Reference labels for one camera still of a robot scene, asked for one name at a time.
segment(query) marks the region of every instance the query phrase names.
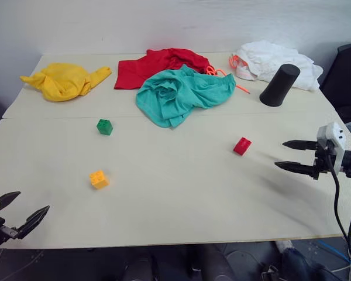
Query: yellow cloth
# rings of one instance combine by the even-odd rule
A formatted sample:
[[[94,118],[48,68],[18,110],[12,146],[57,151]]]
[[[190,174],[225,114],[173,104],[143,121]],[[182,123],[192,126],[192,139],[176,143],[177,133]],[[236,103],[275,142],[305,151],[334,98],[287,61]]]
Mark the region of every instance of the yellow cloth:
[[[85,95],[111,74],[107,66],[88,73],[83,67],[69,63],[52,63],[31,77],[20,79],[42,91],[46,100],[67,101]]]

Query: black cup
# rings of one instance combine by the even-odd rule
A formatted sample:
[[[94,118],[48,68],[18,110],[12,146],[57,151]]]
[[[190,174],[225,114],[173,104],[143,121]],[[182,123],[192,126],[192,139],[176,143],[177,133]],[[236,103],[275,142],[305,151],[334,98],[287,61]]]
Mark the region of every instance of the black cup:
[[[269,85],[261,93],[260,101],[270,107],[279,107],[299,74],[298,67],[292,64],[281,65]]]

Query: teal cloth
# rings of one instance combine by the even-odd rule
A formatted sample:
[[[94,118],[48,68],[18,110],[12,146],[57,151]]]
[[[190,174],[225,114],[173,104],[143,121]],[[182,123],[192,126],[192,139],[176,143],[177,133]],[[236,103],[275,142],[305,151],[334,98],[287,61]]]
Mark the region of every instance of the teal cloth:
[[[176,127],[195,107],[210,108],[234,92],[233,75],[220,78],[200,74],[185,64],[147,79],[136,95],[136,105],[158,126]]]

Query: white wall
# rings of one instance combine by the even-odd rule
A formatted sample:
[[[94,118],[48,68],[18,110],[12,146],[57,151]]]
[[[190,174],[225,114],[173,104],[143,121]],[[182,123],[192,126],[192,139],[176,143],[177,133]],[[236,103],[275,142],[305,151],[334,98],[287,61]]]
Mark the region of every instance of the white wall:
[[[0,0],[0,103],[43,53],[217,52],[260,39],[328,68],[351,42],[351,0]]]

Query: table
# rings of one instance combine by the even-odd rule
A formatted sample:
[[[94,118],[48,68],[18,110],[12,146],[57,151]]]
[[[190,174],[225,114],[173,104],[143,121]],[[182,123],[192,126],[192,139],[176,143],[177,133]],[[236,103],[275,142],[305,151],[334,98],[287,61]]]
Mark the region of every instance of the table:
[[[311,165],[313,152],[281,144],[315,140],[318,128],[328,122],[339,122],[345,131],[346,127],[320,92],[291,90],[282,107],[269,108],[257,99],[266,83],[239,83],[255,92],[236,90],[225,104],[195,111],[175,129],[155,126],[132,106],[134,92],[113,91],[111,80],[95,93],[65,103],[43,103],[40,93],[22,90],[0,122],[0,195],[16,190],[22,194],[0,215],[7,225],[19,226],[40,207],[51,209],[24,240],[3,247],[92,248],[340,235],[331,175],[321,174],[316,181],[281,170],[274,162]],[[103,97],[113,101],[115,95],[127,112],[116,105],[106,111]],[[306,107],[300,97],[314,103]],[[111,136],[97,131],[100,118],[112,121]],[[253,143],[239,156],[232,149],[243,136]],[[351,148],[348,133],[347,146]],[[111,185],[94,190],[88,175],[99,169]],[[339,212],[346,226],[351,179],[341,173],[339,180]]]
[[[229,53],[203,53],[215,68],[221,68],[227,73],[233,72],[228,64]],[[117,79],[119,60],[138,59],[143,54],[110,54],[110,55],[65,55],[43,56],[34,73],[50,63],[75,63],[93,72],[101,66],[109,66],[113,73],[100,85],[91,90],[86,96],[71,101],[50,102],[42,94],[29,85],[25,85],[15,102],[6,110],[4,118],[76,118],[76,117],[116,117],[144,116],[135,105],[137,90],[114,90]],[[263,81],[246,81],[236,77],[238,84],[246,87],[251,94],[236,90],[226,102],[207,111],[195,111],[193,114],[252,114],[274,112],[331,112],[333,106],[320,92],[302,91],[292,88],[280,107],[267,107],[259,101],[259,95],[267,83]]]

